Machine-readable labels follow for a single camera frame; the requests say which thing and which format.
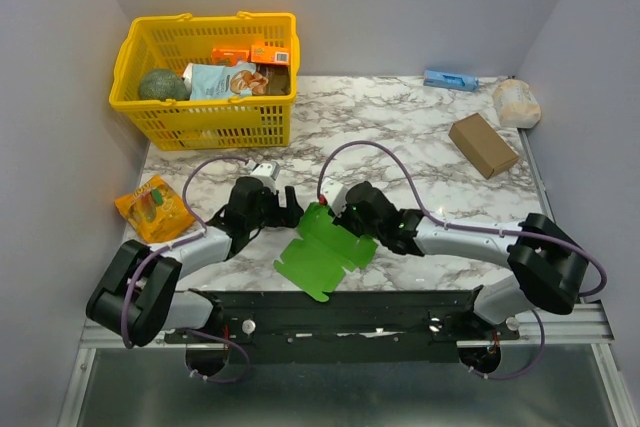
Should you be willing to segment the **green paper box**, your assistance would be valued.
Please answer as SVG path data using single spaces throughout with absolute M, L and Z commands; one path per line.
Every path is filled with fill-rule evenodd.
M 377 243 L 370 236 L 357 237 L 333 224 L 327 206 L 311 203 L 293 239 L 274 261 L 275 270 L 318 302 L 341 283 L 346 272 L 365 269 L 374 258 Z

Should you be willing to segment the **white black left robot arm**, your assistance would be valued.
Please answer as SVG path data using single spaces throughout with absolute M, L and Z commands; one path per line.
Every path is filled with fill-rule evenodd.
M 264 177 L 236 180 L 228 202 L 205 227 L 173 241 L 124 242 L 87 302 L 86 317 L 118 334 L 127 347 L 145 346 L 163 330 L 187 328 L 201 342 L 222 327 L 208 294 L 176 290 L 179 280 L 240 253 L 264 228 L 294 228 L 304 210 L 295 188 L 279 191 Z

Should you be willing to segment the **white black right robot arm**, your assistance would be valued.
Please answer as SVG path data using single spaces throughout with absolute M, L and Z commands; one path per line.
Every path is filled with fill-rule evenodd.
M 460 326 L 480 339 L 496 325 L 534 308 L 568 315 L 587 269 L 578 245 L 548 217 L 530 213 L 520 223 L 462 223 L 398 209 L 369 182 L 349 189 L 322 187 L 334 223 L 357 237 L 370 236 L 399 255 L 445 255 L 492 263 L 511 275 L 479 288 Z

